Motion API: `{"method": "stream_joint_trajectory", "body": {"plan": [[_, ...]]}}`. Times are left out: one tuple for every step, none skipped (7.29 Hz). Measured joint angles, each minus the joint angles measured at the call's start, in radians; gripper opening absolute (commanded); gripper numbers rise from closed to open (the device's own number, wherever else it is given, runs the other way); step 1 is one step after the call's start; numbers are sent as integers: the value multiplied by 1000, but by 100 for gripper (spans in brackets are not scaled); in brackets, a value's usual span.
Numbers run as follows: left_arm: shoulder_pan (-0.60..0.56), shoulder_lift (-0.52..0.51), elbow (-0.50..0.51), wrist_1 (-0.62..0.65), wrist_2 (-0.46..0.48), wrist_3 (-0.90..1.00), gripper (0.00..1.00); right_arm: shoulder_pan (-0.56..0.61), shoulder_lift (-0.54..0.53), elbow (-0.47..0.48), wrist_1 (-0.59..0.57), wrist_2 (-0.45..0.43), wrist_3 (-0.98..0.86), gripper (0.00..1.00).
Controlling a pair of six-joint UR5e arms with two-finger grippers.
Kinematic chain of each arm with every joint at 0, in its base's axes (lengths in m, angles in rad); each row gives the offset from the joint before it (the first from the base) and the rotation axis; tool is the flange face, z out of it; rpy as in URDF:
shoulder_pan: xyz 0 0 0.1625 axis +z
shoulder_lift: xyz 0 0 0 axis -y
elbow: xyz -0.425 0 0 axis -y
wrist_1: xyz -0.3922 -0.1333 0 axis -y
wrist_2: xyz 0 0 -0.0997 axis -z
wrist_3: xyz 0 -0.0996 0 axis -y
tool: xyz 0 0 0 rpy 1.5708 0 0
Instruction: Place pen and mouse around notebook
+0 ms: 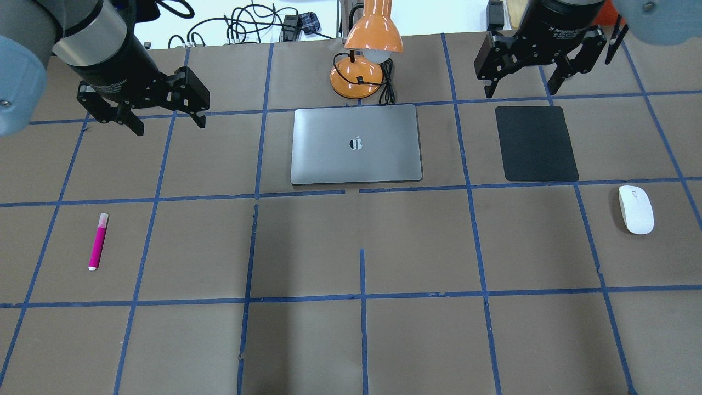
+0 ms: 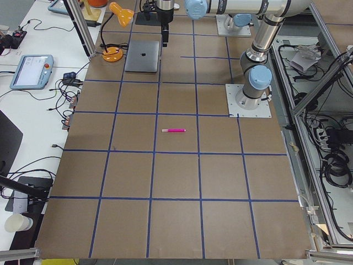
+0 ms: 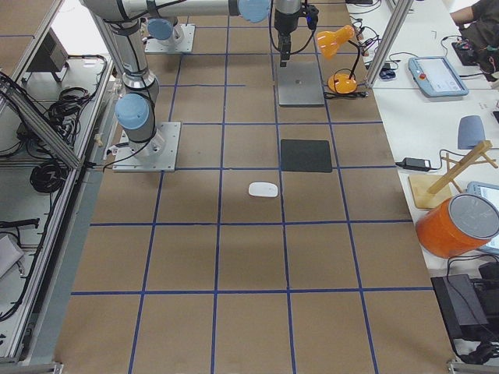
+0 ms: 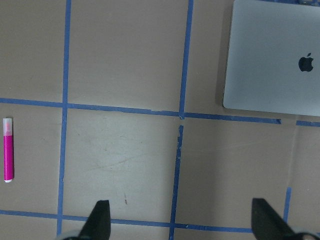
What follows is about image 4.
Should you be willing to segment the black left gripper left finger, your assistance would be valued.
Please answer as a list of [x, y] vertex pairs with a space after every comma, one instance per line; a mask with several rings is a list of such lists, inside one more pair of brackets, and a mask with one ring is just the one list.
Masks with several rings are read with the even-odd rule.
[[91, 211], [77, 238], [79, 240], [109, 240], [111, 212], [108, 200], [99, 200]]

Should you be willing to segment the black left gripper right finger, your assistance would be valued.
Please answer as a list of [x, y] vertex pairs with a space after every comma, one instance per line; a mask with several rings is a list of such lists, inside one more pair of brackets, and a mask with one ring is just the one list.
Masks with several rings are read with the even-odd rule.
[[302, 240], [264, 198], [251, 202], [251, 230], [257, 240]]

